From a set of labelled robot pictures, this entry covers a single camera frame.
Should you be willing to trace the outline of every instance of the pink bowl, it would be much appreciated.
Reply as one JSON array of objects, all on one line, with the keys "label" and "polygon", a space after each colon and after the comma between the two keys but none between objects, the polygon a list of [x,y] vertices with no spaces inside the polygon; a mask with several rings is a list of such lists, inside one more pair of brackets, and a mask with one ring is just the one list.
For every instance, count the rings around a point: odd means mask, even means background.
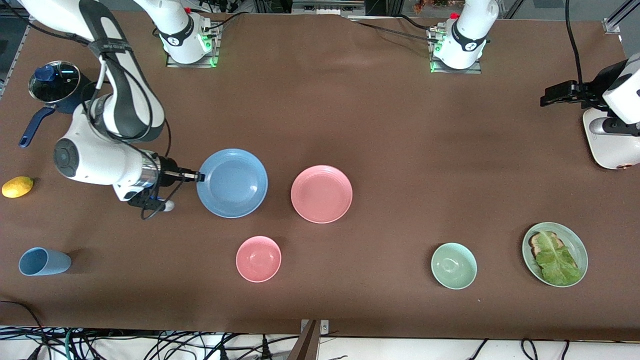
[{"label": "pink bowl", "polygon": [[291,187],[291,203],[306,220],[334,222],[346,214],[353,189],[346,175],[335,167],[317,165],[301,172]]},{"label": "pink bowl", "polygon": [[254,236],[240,245],[236,254],[236,268],[251,282],[272,278],[280,268],[282,255],[275,241],[266,236]]}]

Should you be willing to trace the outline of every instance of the brown table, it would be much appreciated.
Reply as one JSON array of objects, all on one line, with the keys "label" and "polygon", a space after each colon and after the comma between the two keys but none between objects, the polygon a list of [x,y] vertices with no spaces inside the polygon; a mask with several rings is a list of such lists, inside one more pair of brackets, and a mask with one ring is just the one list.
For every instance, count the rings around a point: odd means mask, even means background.
[{"label": "brown table", "polygon": [[[198,168],[220,149],[246,149],[267,168],[269,191],[256,212],[229,220],[186,184],[171,213],[142,222],[110,186],[57,173],[52,148],[68,115],[47,118],[19,149],[40,107],[26,91],[36,66],[62,59],[98,72],[88,50],[32,30],[0,101],[0,181],[39,181],[0,200],[0,296],[33,306],[44,324],[295,333],[301,318],[322,318],[340,335],[640,340],[639,169],[594,163],[579,105],[538,104],[545,87],[576,77],[562,22],[496,22],[483,74],[464,76],[431,74],[420,40],[303,15],[244,15],[225,30],[217,69],[166,69],[150,19],[117,17],[171,122],[171,157]],[[403,20],[375,24],[421,34]],[[624,58],[600,23],[573,28],[586,79]],[[353,184],[353,205],[333,224],[311,224],[290,203],[296,175],[317,164]],[[582,238],[580,284],[553,288],[525,267],[522,236],[542,221]],[[262,284],[234,263],[257,234],[283,253]],[[479,264],[465,290],[429,270],[448,241]],[[69,252],[73,267],[22,276],[19,256],[40,245]],[[31,324],[8,306],[0,321]]]}]

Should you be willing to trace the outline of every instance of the green cable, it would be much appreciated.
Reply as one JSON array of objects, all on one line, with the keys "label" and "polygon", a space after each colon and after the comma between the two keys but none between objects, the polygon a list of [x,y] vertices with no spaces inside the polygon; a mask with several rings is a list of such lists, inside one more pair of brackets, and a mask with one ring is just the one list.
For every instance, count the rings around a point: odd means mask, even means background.
[{"label": "green cable", "polygon": [[71,339],[71,329],[67,331],[67,335],[65,336],[65,354],[67,355],[67,360],[71,360],[71,354],[69,354],[69,340]]}]

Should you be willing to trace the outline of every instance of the lemon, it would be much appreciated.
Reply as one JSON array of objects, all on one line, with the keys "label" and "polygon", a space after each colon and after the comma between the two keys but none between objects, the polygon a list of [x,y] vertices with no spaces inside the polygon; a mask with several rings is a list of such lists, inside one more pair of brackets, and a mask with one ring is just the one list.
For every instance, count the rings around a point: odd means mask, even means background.
[{"label": "lemon", "polygon": [[33,179],[26,176],[14,177],[2,185],[2,194],[5,197],[16,198],[31,191]]}]

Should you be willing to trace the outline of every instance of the green bowl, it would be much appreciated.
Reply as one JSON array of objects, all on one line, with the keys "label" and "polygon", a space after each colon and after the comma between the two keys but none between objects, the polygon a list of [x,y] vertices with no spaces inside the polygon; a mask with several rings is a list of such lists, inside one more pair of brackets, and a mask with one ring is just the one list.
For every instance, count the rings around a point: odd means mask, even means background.
[{"label": "green bowl", "polygon": [[460,290],[474,282],[478,267],[469,249],[459,243],[446,243],[433,253],[431,272],[446,288]]},{"label": "green bowl", "polygon": [[[529,245],[529,240],[540,231],[552,231],[558,235],[558,238],[562,240],[564,246],[569,250],[569,254],[573,257],[575,264],[578,265],[578,270],[582,274],[578,281],[571,285],[553,285],[542,278],[542,271],[540,266],[536,262],[536,258],[533,257],[533,251]],[[564,225],[556,224],[555,222],[541,222],[540,224],[533,225],[522,240],[522,257],[524,258],[527,268],[531,270],[531,273],[535,275],[540,281],[547,285],[555,286],[556,288],[568,288],[576,285],[584,278],[584,274],[587,273],[589,267],[589,258],[587,257],[587,249],[584,248],[584,244],[580,238],[571,229]]]}]

